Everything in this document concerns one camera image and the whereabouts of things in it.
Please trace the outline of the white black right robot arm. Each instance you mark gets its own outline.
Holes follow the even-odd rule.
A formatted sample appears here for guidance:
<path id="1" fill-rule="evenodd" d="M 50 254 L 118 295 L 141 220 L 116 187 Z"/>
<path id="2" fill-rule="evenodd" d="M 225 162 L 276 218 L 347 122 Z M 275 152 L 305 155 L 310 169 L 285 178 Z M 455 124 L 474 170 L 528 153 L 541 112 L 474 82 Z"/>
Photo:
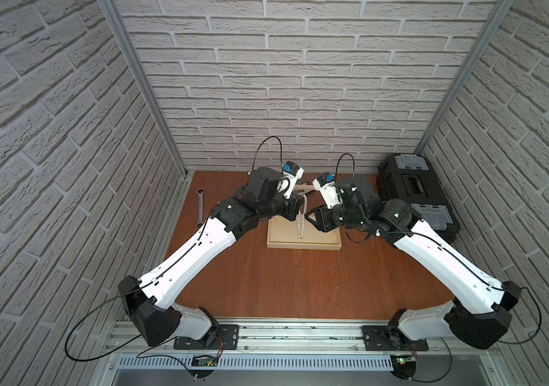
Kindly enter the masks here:
<path id="1" fill-rule="evenodd" d="M 509 329 L 522 289 L 483 272 L 450 246 L 408 202 L 382 201 L 364 178 L 337 181 L 324 172 L 312 182 L 325 204 L 306 219 L 323 233 L 335 228 L 376 236 L 420 263 L 453 294 L 441 306 L 400 309 L 385 337 L 395 349 L 426 338 L 456 337 L 477 349 L 488 349 Z"/>

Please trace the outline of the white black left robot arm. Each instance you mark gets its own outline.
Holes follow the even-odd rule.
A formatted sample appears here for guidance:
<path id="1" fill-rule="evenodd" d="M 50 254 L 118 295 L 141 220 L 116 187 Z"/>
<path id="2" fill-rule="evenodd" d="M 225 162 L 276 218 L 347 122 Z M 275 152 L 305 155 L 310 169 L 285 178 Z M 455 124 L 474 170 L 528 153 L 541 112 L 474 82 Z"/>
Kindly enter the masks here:
<path id="1" fill-rule="evenodd" d="M 155 347 L 170 337 L 211 344 L 216 319 L 202 307 L 178 305 L 177 297 L 218 254 L 261 220 L 274 216 L 295 220 L 303 203 L 295 185 L 302 176 L 303 168 L 293 162 L 286 162 L 280 171 L 253 170 L 247 184 L 219 202 L 175 253 L 140 278 L 127 276 L 120 282 L 123 308 L 147 345 Z"/>

